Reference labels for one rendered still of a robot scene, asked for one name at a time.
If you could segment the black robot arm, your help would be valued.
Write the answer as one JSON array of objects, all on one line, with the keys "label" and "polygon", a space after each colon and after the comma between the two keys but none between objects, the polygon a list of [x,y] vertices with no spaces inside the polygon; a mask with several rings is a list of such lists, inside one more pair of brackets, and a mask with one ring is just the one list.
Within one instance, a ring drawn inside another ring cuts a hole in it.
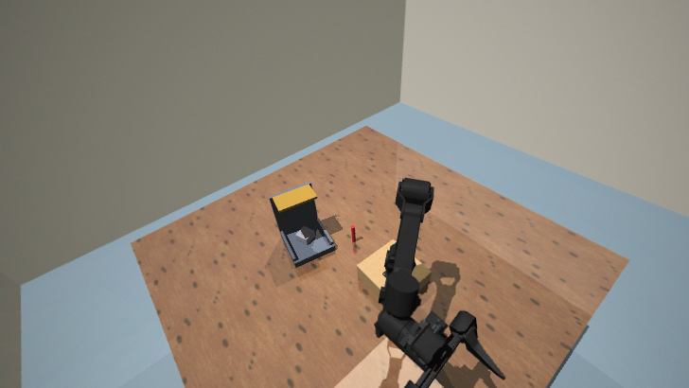
[{"label": "black robot arm", "polygon": [[[403,178],[402,182],[398,182],[396,205],[401,212],[401,220],[397,242],[386,253],[385,271],[382,273],[386,279],[384,287],[380,287],[378,302],[383,308],[374,324],[377,338],[384,335],[394,345],[400,331],[414,321],[411,316],[421,302],[417,295],[419,282],[412,276],[412,271],[416,265],[415,249],[420,223],[431,210],[432,203],[433,187],[430,182],[411,178]],[[427,365],[448,339],[443,333],[448,325],[432,311],[425,321],[418,323],[421,330],[415,337],[409,334],[406,342],[413,353]]]}]

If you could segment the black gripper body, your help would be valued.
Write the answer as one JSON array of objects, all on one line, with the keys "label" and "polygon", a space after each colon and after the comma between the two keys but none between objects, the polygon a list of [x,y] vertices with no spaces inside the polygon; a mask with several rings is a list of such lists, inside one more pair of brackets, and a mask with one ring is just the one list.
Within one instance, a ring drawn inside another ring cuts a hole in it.
[{"label": "black gripper body", "polygon": [[[412,359],[424,371],[419,380],[414,384],[411,380],[404,388],[429,388],[436,376],[449,360],[452,352],[457,345],[465,343],[465,336],[468,334],[472,326],[477,327],[476,317],[467,311],[459,311],[456,317],[450,324],[451,335],[446,340],[445,344],[434,353],[433,359],[425,365],[419,357],[413,353],[410,346],[406,342],[406,338],[411,334],[415,337],[421,328],[416,321],[408,323],[399,333],[397,337],[396,346],[410,359]],[[443,353],[446,353],[443,356]],[[443,357],[442,357],[443,356]],[[441,358],[442,357],[442,358]],[[437,365],[437,366],[436,366]],[[435,367],[436,366],[436,367]],[[434,369],[435,368],[435,369]],[[433,370],[434,369],[434,370]],[[432,372],[433,371],[433,372]]]}]

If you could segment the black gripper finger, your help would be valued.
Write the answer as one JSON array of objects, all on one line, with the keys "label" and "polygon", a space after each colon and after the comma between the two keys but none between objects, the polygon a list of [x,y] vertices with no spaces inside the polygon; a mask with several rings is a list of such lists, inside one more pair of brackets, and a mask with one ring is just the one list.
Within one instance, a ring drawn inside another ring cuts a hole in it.
[{"label": "black gripper finger", "polygon": [[487,368],[489,368],[494,374],[499,376],[500,379],[505,380],[505,376],[495,362],[488,356],[488,354],[481,347],[478,341],[477,327],[472,326],[468,334],[465,336],[465,344],[468,352],[473,355],[479,362],[482,362]]}]

